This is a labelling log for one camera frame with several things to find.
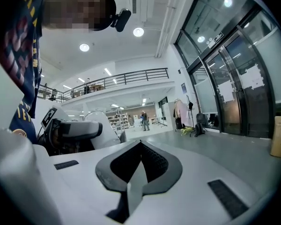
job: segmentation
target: pipe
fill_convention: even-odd
[[[156,51],[156,54],[155,54],[155,57],[157,58],[158,55],[159,55],[159,52],[160,52],[160,49],[161,49],[161,46],[163,44],[163,38],[165,36],[165,28],[166,26],[168,25],[169,23],[169,13],[170,13],[170,9],[173,10],[174,8],[171,6],[171,2],[172,0],[169,0],[168,1],[168,5],[167,5],[167,10],[165,12],[165,17],[164,17],[164,20],[163,20],[163,27],[161,29],[161,34],[160,34],[160,37],[159,37],[159,41],[158,41],[158,46],[157,46],[157,51]]]

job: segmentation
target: poster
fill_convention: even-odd
[[[181,84],[183,94],[187,93],[185,83]]]

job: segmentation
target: balcony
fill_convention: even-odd
[[[37,97],[62,103],[90,93],[96,93],[99,91],[117,88],[121,86],[124,87],[125,85],[131,85],[135,83],[151,82],[156,80],[164,80],[168,78],[169,74],[167,68],[141,70],[91,81],[73,89],[70,89],[66,92],[61,92],[56,89],[40,85]]]

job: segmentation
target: gray floor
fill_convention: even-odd
[[[208,131],[198,137],[170,131],[133,140],[139,139],[205,155],[233,172],[260,196],[275,189],[281,178],[281,158],[270,155],[270,140]]]

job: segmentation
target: ceiling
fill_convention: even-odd
[[[148,90],[142,92],[135,92],[130,94],[123,94],[115,97],[108,97],[97,101],[88,102],[87,106],[89,112],[98,109],[108,112],[114,109],[114,107],[112,107],[111,104],[116,104],[123,108],[128,108],[128,107],[132,108],[132,107],[141,106],[144,98],[146,98],[146,105],[152,105],[153,102],[159,102],[160,100],[165,98],[166,94],[171,89],[174,88],[161,88],[161,89],[154,89],[154,90]],[[78,105],[73,107],[72,109],[66,110],[68,114],[70,112],[73,115],[81,114],[81,111],[83,111],[82,105]]]
[[[130,0],[115,0],[117,13],[129,8]],[[82,71],[111,61],[135,57],[154,56],[163,24],[168,0],[154,0],[153,15],[141,22],[141,13],[132,15],[123,32],[108,27],[103,31],[49,30],[43,29],[40,39],[41,64],[44,77],[42,84],[58,84]],[[133,30],[143,27],[142,37],[135,37]],[[79,45],[90,46],[88,52],[79,50]]]

